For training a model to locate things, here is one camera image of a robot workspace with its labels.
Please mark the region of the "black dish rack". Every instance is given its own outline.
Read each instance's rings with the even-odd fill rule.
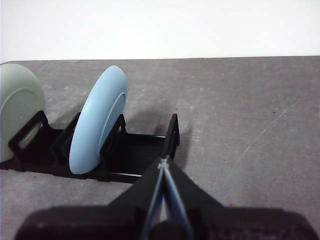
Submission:
[[[125,118],[121,114],[100,150],[100,164],[88,173],[73,174],[69,168],[69,153],[79,116],[80,112],[65,129],[54,129],[50,127],[45,113],[38,111],[9,141],[8,146],[15,157],[1,162],[0,169],[133,183],[155,160],[166,156],[174,159],[180,144],[176,113],[171,117],[166,136],[127,133]],[[22,150],[19,142],[38,124],[41,124],[41,128],[36,137]]]

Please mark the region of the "gray surface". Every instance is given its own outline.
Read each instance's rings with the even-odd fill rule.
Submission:
[[[176,161],[225,205],[304,214],[320,233],[320,56],[20,61],[64,128],[110,65],[126,73],[132,133],[165,134],[177,112]],[[1,237],[34,210],[104,205],[130,185],[1,170]]]

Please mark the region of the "black plastic part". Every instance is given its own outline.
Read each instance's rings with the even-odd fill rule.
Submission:
[[[28,217],[17,240],[138,240],[159,176],[155,161],[126,192],[108,206],[63,207]],[[170,159],[168,167],[179,191],[196,240],[319,240],[300,214],[272,208],[224,207],[196,186]],[[149,239],[184,238],[178,222],[155,225]]]
[[[166,136],[127,133],[125,118],[121,114],[100,150],[101,163],[88,173],[73,174],[69,168],[69,154],[79,116],[80,113],[76,114],[68,126],[61,130],[51,128],[45,113],[37,112],[9,141],[15,157],[1,162],[0,169],[134,183],[163,153],[174,157],[180,142],[177,114],[172,115]],[[38,134],[22,150],[19,142],[38,124],[42,125]]]

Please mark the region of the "light blue plate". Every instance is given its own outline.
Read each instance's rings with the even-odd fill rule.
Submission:
[[[72,173],[88,173],[100,163],[100,149],[124,111],[127,92],[126,75],[117,66],[108,67],[96,81],[74,130],[69,155]]]

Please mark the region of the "white wall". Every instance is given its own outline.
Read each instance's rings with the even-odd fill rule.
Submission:
[[[319,0],[2,0],[1,62],[320,55]]]

